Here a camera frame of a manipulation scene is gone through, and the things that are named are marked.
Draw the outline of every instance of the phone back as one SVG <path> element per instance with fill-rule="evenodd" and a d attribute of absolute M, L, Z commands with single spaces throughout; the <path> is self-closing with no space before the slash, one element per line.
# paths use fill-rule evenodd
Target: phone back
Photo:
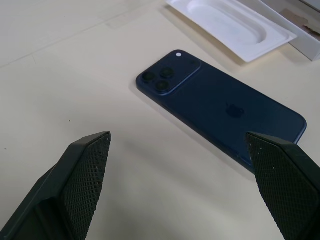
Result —
<path fill-rule="evenodd" d="M 246 132 L 297 143 L 307 128 L 298 113 L 182 50 L 139 75 L 136 85 L 251 172 Z"/>

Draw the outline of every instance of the white cardboard box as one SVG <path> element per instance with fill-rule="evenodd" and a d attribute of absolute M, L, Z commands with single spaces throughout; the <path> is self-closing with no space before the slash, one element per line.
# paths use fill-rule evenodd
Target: white cardboard box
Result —
<path fill-rule="evenodd" d="M 309 23 L 320 26 L 319 12 L 299 0 L 239 0 L 239 2 L 296 34 L 298 37 L 292 40 L 290 44 L 310 60 L 320 59 L 320 41 L 280 14 L 287 9 L 299 17 L 307 19 Z"/>

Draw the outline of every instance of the camera lens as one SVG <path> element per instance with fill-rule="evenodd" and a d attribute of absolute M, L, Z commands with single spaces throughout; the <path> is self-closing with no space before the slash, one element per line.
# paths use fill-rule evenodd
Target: camera lens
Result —
<path fill-rule="evenodd" d="M 152 81 L 155 78 L 156 78 L 156 75 L 154 73 L 152 73 L 152 72 L 149 72 L 149 71 L 146 71 L 144 74 L 142 74 L 142 79 L 146 83 Z"/>
<path fill-rule="evenodd" d="M 160 71 L 160 76 L 169 79 L 175 75 L 175 71 L 171 67 L 165 67 Z"/>
<path fill-rule="evenodd" d="M 165 90 L 167 90 L 169 88 L 169 83 L 167 81 L 158 81 L 155 84 L 155 87 L 158 91 L 164 92 Z"/>

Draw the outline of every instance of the beige tabletop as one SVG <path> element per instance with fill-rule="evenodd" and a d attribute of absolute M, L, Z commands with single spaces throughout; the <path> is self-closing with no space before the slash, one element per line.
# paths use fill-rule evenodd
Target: beige tabletop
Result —
<path fill-rule="evenodd" d="M 245 64 L 162 0 L 0 3 L 0 229 L 67 146 L 112 142 L 88 240 L 281 240 L 254 176 L 140 93 L 187 51 L 305 117 L 320 165 L 320 61 L 286 44 Z"/>

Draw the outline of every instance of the apple logo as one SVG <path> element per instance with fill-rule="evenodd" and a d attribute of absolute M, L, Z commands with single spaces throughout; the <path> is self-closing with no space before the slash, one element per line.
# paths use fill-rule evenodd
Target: apple logo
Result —
<path fill-rule="evenodd" d="M 229 105 L 227 103 L 226 104 L 226 113 L 232 118 L 239 119 L 245 113 L 245 110 L 241 107 L 237 107 L 234 104 Z"/>

